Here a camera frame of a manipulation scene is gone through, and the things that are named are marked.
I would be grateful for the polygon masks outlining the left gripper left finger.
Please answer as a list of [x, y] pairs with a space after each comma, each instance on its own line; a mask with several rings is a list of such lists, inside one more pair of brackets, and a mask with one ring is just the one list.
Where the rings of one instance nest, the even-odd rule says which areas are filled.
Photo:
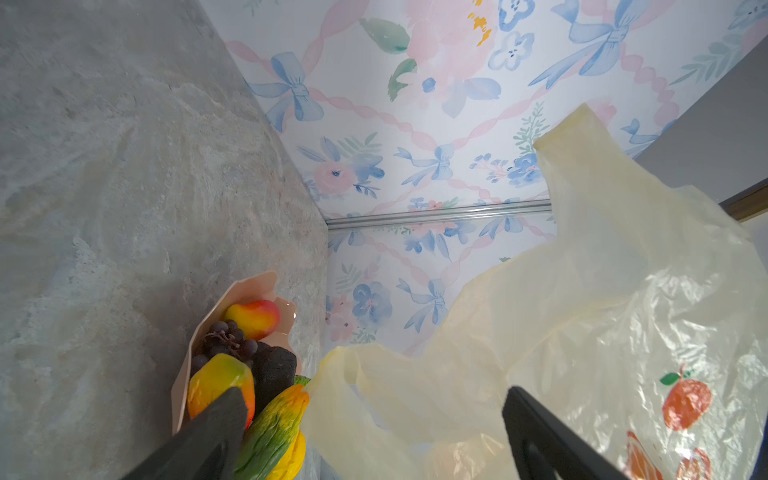
[[124, 479], [232, 479], [246, 420], [242, 392], [232, 387]]

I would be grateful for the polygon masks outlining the cream plastic bag orange print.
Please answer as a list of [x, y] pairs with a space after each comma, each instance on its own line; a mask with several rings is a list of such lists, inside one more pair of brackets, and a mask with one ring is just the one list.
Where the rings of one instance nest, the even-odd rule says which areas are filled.
[[623, 479], [767, 475], [767, 271], [749, 233], [587, 106], [535, 144], [556, 238], [467, 283], [424, 352], [338, 347], [308, 442], [344, 479], [521, 479], [519, 386]]

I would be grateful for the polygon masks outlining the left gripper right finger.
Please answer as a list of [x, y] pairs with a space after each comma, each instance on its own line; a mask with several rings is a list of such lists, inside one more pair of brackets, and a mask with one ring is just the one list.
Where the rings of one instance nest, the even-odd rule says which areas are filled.
[[502, 417], [521, 479], [623, 479], [614, 465], [519, 386], [509, 389]]

